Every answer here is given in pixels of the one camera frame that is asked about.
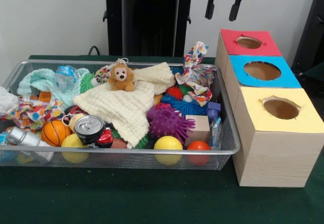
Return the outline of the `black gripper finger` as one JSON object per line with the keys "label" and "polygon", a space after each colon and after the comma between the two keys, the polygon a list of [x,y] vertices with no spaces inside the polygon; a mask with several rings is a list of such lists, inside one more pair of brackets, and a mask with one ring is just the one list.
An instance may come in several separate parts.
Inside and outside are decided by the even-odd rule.
{"label": "black gripper finger", "polygon": [[232,5],[231,10],[230,10],[229,21],[236,20],[241,1],[242,0],[235,0],[234,4]]}
{"label": "black gripper finger", "polygon": [[206,13],[205,13],[205,17],[208,20],[211,20],[213,17],[213,12],[214,12],[214,0],[208,0],[207,2],[207,8],[206,8]]}

